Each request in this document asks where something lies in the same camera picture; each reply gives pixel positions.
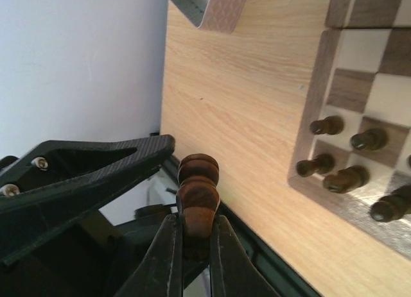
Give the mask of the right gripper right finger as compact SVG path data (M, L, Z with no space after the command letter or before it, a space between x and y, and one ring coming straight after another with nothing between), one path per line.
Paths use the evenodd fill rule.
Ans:
M212 296L279 295L252 265L225 216L214 219L209 267Z

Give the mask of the silver tin lid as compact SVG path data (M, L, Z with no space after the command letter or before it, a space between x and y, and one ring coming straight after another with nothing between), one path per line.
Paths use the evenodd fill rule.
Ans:
M169 0L198 30L230 34L246 0Z

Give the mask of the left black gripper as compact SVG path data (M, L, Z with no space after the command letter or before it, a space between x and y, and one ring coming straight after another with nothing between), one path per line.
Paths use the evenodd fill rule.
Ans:
M171 135L48 140L21 158L2 158L1 295L116 296L159 229L146 241L110 224L100 208L156 173L174 150Z

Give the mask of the wooden chess board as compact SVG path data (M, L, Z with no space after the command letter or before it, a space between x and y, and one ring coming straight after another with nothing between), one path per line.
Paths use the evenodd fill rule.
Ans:
M410 214L388 223L369 214L371 206L410 185L410 0L330 0L306 104L288 173L292 188L362 229L405 257L410 256ZM337 135L314 135L313 121L338 115ZM357 133L383 128L387 145L353 149ZM301 177L295 166L329 153L332 171ZM368 169L367 184L337 194L322 186L329 174L352 165Z

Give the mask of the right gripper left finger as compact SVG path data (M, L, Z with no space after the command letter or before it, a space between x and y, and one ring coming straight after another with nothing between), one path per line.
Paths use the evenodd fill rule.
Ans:
M139 267L116 296L182 296L182 224L175 215L164 218Z

